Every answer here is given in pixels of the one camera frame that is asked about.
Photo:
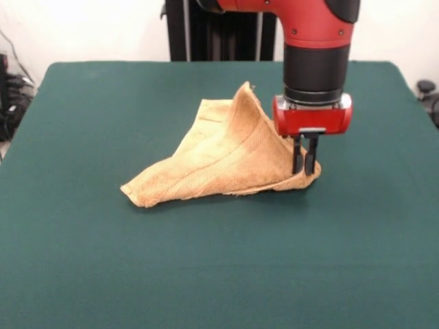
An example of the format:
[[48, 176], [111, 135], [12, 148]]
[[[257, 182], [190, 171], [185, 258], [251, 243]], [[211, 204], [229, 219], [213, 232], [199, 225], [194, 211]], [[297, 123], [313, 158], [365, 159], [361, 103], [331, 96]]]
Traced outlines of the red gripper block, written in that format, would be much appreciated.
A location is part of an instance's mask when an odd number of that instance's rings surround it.
[[302, 106], [277, 95], [272, 102], [274, 127], [279, 136], [293, 136], [292, 173], [303, 168], [302, 136], [309, 141], [305, 173], [314, 174], [319, 134], [344, 134], [352, 119], [353, 100], [347, 93], [329, 106]]

